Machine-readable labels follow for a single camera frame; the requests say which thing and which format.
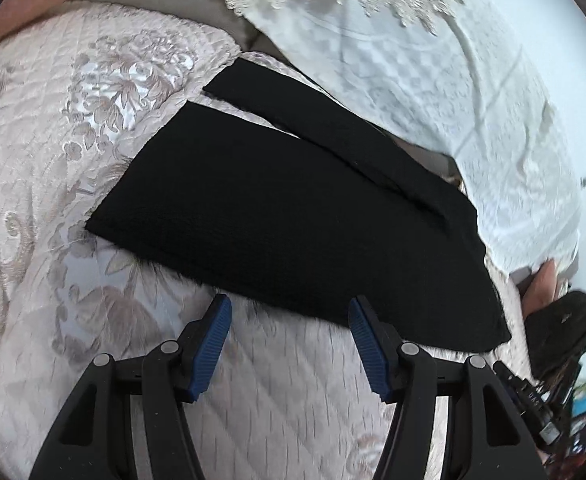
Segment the black pants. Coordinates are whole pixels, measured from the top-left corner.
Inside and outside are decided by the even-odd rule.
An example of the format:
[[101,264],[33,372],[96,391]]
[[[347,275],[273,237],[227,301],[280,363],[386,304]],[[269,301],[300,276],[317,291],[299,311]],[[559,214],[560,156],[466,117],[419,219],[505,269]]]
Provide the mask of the black pants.
[[130,162],[87,230],[187,278],[336,324],[365,296],[399,335],[507,342],[477,212],[453,185],[308,84],[244,60]]

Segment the black backpack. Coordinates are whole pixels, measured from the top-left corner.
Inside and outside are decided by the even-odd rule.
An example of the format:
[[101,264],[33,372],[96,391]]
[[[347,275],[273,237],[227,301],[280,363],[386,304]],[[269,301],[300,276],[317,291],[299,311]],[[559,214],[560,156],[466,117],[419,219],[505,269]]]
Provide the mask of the black backpack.
[[586,292],[570,290],[525,318],[532,376],[547,380],[586,352]]

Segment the small pink cushion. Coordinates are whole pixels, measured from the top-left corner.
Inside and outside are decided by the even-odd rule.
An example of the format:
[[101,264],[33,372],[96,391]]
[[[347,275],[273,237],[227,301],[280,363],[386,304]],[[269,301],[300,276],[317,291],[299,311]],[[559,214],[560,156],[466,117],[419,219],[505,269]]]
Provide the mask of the small pink cushion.
[[528,289],[522,298],[522,315],[528,318],[541,309],[547,307],[555,300],[558,287],[558,271],[553,259],[540,266],[540,269],[532,278]]

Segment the pink quilted floral bedspread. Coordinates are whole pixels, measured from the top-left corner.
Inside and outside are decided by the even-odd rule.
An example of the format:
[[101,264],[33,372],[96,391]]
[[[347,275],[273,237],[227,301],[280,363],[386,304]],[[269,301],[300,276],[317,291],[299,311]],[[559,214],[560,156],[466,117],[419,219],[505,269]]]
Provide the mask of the pink quilted floral bedspread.
[[[136,358],[202,314],[215,289],[87,232],[133,157],[246,60],[218,28],[117,4],[65,3],[0,44],[0,476],[23,479],[90,360]],[[394,411],[348,330],[234,296],[212,384],[186,409],[211,479],[369,479]]]

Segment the white lace bed cover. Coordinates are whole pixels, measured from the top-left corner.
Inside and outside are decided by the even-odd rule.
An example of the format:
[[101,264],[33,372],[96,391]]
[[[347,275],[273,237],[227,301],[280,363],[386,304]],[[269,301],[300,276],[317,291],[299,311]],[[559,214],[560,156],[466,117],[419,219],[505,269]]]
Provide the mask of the white lace bed cover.
[[454,160],[501,269],[576,260],[581,197],[534,63],[489,0],[224,0],[300,72]]

